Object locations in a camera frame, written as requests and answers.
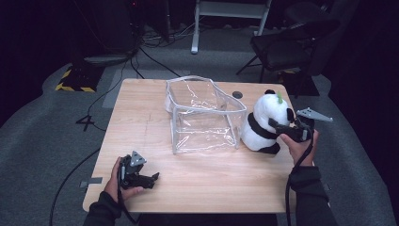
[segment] green leaf on panda's head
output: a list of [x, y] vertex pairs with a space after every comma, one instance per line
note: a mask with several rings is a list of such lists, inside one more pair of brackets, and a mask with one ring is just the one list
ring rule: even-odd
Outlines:
[[282, 97], [281, 97], [281, 93], [279, 93], [279, 91], [277, 92], [277, 96], [279, 97], [279, 104], [282, 104]]

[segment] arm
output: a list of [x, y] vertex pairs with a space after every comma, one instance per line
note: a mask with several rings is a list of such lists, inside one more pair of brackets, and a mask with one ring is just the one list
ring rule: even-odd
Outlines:
[[[85, 219], [85, 226], [88, 225], [115, 225], [115, 219], [120, 218], [121, 209], [118, 203], [118, 170], [120, 168], [120, 157], [114, 165], [111, 173], [111, 179], [100, 194], [97, 202], [93, 203], [88, 210]], [[122, 189], [121, 195], [124, 201], [141, 192], [144, 188], [141, 186]]]
[[[313, 147], [297, 171], [290, 174], [291, 189], [296, 192], [296, 225], [338, 225], [328, 205], [328, 196], [320, 181], [321, 174], [313, 165], [319, 133], [313, 134]], [[310, 142], [296, 143], [288, 136], [280, 135], [294, 159], [294, 165], [308, 148]]]

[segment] panda ear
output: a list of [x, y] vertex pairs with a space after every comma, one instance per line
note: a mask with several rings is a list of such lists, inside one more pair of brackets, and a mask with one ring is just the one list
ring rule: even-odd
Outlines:
[[272, 89], [268, 89], [264, 94], [276, 94], [276, 92]]
[[294, 111], [291, 108], [287, 108], [287, 120], [289, 122], [293, 122], [294, 119]]

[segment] yellow and black hazard tape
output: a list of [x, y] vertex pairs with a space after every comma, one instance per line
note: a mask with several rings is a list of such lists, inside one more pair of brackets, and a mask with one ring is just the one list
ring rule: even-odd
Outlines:
[[56, 86], [56, 90], [66, 90], [66, 91], [87, 91], [87, 92], [95, 92], [96, 88], [92, 87], [82, 87], [82, 86], [74, 86], [74, 85], [65, 85], [67, 79], [71, 79], [72, 67], [68, 68], [68, 70], [62, 75], [61, 80]]

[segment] panda head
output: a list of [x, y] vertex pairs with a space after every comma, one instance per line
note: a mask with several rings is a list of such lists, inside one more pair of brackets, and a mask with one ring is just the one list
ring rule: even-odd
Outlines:
[[263, 129], [275, 133], [275, 129], [269, 125], [269, 119], [273, 119], [279, 124], [288, 125], [294, 118], [294, 112], [279, 94], [268, 89], [255, 103], [253, 116]]

